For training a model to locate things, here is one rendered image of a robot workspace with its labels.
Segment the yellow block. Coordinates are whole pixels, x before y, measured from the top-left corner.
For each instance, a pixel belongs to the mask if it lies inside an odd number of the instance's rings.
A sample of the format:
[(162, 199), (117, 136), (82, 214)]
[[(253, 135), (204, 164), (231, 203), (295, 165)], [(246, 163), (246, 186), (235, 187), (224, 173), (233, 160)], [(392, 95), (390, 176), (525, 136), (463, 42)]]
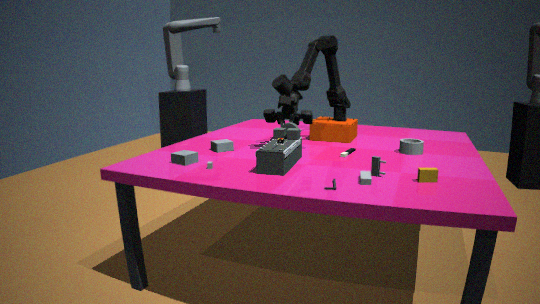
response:
[(438, 182), (439, 169), (436, 168), (419, 168), (418, 179), (419, 183)]

